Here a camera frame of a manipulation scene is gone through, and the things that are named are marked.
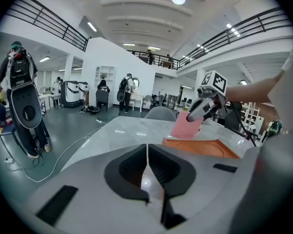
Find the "robotic arm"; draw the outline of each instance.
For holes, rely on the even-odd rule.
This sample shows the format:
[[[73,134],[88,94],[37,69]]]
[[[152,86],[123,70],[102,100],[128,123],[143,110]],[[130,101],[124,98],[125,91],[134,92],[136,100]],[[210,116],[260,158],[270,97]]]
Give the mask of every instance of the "robotic arm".
[[[209,118],[216,113],[220,117],[225,117],[228,113],[225,107],[227,85],[227,79],[218,72],[207,72],[197,89],[199,98],[191,105],[187,121],[196,121],[201,117]]]

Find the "floor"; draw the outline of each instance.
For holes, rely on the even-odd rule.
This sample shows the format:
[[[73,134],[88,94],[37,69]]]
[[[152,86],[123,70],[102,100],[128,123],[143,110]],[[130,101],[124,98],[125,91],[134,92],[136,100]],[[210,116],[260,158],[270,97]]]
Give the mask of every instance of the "floor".
[[[41,180],[48,176],[55,165],[56,160],[63,153],[63,151],[73,144],[76,140],[84,137],[103,125],[96,121],[100,118],[103,122],[108,123],[113,117],[118,115],[118,107],[114,106],[109,108],[108,112],[105,112],[105,108],[98,112],[96,115],[90,113],[79,113],[82,108],[52,108],[47,111],[43,120],[51,136],[52,151],[49,153],[43,153],[43,159],[40,158],[40,162],[37,167],[33,168],[32,159],[29,159],[15,143],[12,136],[6,136],[4,141],[7,148],[12,154],[13,158],[24,168],[28,176],[34,180]],[[128,113],[122,112],[122,116],[127,117],[145,117],[147,111],[140,113],[139,109]],[[66,162],[72,157],[77,149],[85,142],[85,139],[80,140],[59,160],[57,167],[52,176],[59,173]],[[50,176],[43,182],[36,183],[28,179],[23,171],[11,172],[8,170],[8,165],[4,160],[8,157],[8,153],[0,141],[0,189],[6,197],[11,197],[19,202],[25,202],[28,197],[44,182],[52,178]],[[9,165],[11,170],[17,169],[17,165]]]

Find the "black backpack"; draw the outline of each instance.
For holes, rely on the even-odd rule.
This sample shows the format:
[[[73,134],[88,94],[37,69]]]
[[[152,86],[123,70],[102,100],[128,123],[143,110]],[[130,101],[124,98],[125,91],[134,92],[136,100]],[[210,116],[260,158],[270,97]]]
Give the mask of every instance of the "black backpack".
[[[22,48],[14,57],[13,64],[10,70],[10,84],[11,87],[16,87],[23,83],[31,81],[29,66],[30,61],[27,52]]]
[[[123,78],[121,84],[119,84],[119,90],[126,90],[128,88],[128,80]]]

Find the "pink paper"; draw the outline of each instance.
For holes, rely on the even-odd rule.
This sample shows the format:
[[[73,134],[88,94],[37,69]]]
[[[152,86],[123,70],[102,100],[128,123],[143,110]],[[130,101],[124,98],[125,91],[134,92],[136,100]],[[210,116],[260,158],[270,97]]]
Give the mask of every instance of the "pink paper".
[[[171,136],[181,139],[192,139],[197,134],[203,122],[203,117],[196,121],[188,122],[186,119],[188,114],[185,111],[179,114],[176,124],[171,131]]]

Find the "railing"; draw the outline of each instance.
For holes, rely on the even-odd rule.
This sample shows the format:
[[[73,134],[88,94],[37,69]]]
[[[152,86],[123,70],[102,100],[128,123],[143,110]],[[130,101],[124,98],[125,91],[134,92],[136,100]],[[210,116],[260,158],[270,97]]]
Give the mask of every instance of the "railing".
[[[5,14],[35,25],[83,51],[86,49],[87,38],[37,0],[15,0]]]
[[[161,56],[157,54],[153,54],[153,58],[149,57],[148,52],[142,52],[142,51],[134,51],[134,50],[128,50],[133,55],[144,61],[145,63],[149,65],[157,65],[168,69],[178,69],[179,67],[179,60],[174,58],[168,58],[167,56]]]
[[[244,39],[246,37],[250,37],[252,35],[266,32],[272,29],[291,26],[291,21],[279,7],[259,13],[240,23],[237,23],[236,25],[233,25],[232,28],[228,28],[220,34],[204,42],[201,46],[197,47],[184,58],[180,59],[180,65],[177,69],[189,64],[195,59],[207,55],[211,51],[219,49],[240,39]]]

